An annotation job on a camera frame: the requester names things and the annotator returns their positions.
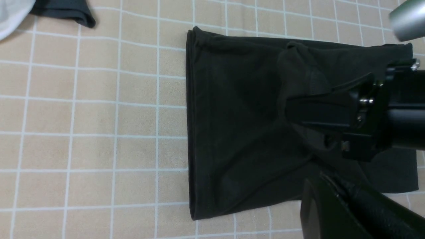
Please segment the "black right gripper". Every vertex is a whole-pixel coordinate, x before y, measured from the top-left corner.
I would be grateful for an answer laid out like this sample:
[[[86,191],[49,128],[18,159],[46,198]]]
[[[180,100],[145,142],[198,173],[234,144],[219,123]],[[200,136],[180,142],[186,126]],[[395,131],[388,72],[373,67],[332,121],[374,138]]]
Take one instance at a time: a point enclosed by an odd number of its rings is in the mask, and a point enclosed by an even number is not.
[[[329,93],[290,97],[286,118],[308,128],[356,128],[316,131],[316,152],[342,152],[345,159],[371,161],[389,148],[423,151],[425,81],[419,67],[419,59],[396,61],[377,86],[369,73]]]

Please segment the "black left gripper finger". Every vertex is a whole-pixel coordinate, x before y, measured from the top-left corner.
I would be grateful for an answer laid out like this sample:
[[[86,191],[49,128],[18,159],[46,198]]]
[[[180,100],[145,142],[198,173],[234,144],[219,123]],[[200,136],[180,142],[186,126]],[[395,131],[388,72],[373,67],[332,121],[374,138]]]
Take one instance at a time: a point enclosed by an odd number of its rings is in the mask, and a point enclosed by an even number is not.
[[[305,239],[423,239],[424,218],[363,183],[320,174],[305,180]]]

